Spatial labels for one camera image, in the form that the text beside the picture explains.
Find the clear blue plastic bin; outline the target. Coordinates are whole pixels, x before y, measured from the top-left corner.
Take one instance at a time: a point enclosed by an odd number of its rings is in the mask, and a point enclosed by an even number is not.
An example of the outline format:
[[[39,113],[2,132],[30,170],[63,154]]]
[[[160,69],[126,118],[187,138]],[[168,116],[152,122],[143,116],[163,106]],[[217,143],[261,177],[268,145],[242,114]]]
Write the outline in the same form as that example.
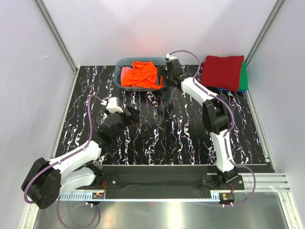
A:
[[[166,88],[165,67],[164,58],[122,59],[115,66],[114,82],[126,91],[159,91]]]

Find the orange t shirt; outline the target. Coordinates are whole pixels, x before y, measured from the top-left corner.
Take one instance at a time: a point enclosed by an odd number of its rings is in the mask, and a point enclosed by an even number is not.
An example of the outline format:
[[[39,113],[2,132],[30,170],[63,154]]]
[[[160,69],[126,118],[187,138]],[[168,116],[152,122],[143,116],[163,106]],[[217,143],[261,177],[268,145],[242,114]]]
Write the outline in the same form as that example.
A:
[[[132,64],[132,70],[125,75],[121,85],[123,87],[161,88],[157,86],[157,68],[154,64],[140,61]]]

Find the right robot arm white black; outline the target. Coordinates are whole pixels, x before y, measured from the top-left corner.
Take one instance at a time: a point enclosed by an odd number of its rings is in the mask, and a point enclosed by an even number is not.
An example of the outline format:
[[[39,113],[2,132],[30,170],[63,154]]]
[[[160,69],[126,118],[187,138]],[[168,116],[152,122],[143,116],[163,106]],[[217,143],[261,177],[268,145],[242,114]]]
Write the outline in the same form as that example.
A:
[[[179,60],[166,57],[166,65],[157,68],[157,82],[179,89],[191,96],[202,106],[202,121],[210,134],[216,152],[216,175],[210,182],[203,181],[207,188],[233,189],[238,171],[232,156],[230,129],[234,115],[224,94],[216,94],[198,83],[195,78],[183,72]]]

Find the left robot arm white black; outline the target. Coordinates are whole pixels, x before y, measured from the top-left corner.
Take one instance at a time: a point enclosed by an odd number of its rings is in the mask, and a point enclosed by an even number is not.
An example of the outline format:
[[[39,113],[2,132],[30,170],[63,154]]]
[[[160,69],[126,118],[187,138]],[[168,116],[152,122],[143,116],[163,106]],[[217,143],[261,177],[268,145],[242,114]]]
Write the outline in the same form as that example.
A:
[[[37,159],[21,185],[25,201],[46,209],[66,192],[84,186],[99,188],[102,173],[92,163],[113,150],[120,134],[139,121],[140,111],[130,106],[123,112],[108,113],[91,140],[60,157]]]

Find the pink t shirt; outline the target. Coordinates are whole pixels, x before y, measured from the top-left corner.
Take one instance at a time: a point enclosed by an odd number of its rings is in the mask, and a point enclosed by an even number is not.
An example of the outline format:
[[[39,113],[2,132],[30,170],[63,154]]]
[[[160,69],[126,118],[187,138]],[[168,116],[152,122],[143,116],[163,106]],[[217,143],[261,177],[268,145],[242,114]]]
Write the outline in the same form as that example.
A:
[[[123,81],[125,75],[126,75],[129,71],[131,71],[131,70],[132,70],[131,67],[127,67],[127,66],[122,67],[122,70],[121,70],[121,83],[122,83],[122,81]]]

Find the folded blue t shirt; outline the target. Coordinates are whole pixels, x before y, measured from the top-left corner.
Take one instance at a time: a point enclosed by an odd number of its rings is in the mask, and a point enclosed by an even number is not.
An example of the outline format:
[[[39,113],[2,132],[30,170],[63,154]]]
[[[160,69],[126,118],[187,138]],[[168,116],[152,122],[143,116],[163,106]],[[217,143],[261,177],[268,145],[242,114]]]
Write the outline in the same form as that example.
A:
[[[219,91],[231,91],[231,92],[235,92],[235,91],[232,91],[232,90],[228,90],[228,89],[223,89],[223,88],[217,88]],[[248,91],[248,88],[247,89],[239,89],[238,91],[236,91],[235,93],[237,92],[247,92]]]

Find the folded red t shirt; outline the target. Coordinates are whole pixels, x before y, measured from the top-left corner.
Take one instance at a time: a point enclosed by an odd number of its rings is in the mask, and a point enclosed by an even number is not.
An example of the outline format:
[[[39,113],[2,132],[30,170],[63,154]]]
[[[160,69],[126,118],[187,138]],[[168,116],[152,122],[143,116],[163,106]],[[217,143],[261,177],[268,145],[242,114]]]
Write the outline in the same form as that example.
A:
[[[227,57],[208,55],[202,63],[200,84],[205,87],[238,91],[243,62],[243,55]]]

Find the folded green t shirt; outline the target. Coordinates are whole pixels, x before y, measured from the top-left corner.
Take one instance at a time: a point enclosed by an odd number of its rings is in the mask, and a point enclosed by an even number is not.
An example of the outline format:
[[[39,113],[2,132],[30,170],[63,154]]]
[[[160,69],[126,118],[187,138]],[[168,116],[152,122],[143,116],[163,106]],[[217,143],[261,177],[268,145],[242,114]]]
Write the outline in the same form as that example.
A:
[[[240,73],[239,89],[247,89],[247,88],[248,88],[248,74],[246,69],[246,63],[243,62]]]

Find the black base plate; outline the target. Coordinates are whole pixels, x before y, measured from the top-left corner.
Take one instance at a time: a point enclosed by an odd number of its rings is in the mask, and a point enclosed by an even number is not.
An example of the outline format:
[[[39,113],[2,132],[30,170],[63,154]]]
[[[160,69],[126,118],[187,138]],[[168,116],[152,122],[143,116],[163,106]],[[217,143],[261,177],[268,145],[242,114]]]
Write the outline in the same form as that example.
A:
[[[107,165],[97,169],[107,184],[107,199],[166,200],[212,198],[214,192],[244,190],[242,176],[225,183],[211,165]]]

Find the right aluminium frame post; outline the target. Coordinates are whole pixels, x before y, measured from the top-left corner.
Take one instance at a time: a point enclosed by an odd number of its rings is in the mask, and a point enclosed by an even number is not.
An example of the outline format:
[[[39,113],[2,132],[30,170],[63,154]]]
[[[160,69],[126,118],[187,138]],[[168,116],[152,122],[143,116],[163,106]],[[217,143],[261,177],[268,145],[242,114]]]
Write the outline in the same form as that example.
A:
[[[284,4],[286,3],[286,0],[277,0],[274,4],[274,6],[272,7],[265,23],[263,24],[257,38],[255,39],[247,57],[245,60],[246,66],[248,67],[249,64],[251,63],[251,60],[253,59],[256,51],[258,50],[258,48],[260,47],[262,41],[264,40],[265,36],[267,35],[267,33],[269,32],[270,28],[272,27],[277,15],[279,14],[279,12],[281,11],[281,9],[283,8]]]

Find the aluminium frame post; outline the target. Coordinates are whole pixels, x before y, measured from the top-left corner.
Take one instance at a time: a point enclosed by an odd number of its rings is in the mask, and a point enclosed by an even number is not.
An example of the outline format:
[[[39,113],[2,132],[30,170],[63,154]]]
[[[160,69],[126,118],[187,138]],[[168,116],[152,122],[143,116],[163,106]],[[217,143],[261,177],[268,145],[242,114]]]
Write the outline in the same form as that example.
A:
[[[52,17],[51,17],[51,14],[49,13],[45,3],[43,0],[34,0],[36,6],[38,7],[38,10],[40,11],[41,15],[43,16],[50,32],[52,33],[59,49],[61,50],[64,58],[66,59],[68,65],[70,66],[70,68],[72,69],[72,71],[74,73],[77,72],[78,70],[78,67],[77,65],[75,64],[71,54],[69,53]]]
[[[263,24],[257,38],[255,39],[247,57],[245,60],[246,66],[248,67],[249,64],[251,63],[251,60],[253,59],[256,51],[258,50],[258,48],[260,47],[262,41],[264,40],[265,36],[267,35],[267,33],[269,32],[270,28],[272,27],[277,15],[279,14],[279,12],[281,11],[281,9],[283,8],[284,4],[286,3],[286,0],[277,0],[274,4],[274,6],[272,7],[265,23]]]

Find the left aluminium frame post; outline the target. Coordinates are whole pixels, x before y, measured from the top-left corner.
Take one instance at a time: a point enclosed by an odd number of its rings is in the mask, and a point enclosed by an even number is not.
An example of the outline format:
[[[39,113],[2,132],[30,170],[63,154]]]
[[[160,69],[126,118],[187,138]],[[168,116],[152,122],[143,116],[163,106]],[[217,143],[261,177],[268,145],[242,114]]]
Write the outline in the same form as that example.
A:
[[[41,15],[43,16],[50,32],[52,33],[59,49],[61,50],[64,58],[66,59],[68,65],[70,66],[70,68],[72,69],[72,71],[74,73],[77,72],[78,70],[78,67],[77,65],[75,64],[71,54],[69,53],[52,17],[51,17],[51,14],[49,13],[45,3],[43,0],[34,0],[36,6],[38,7],[38,10],[40,11]]]

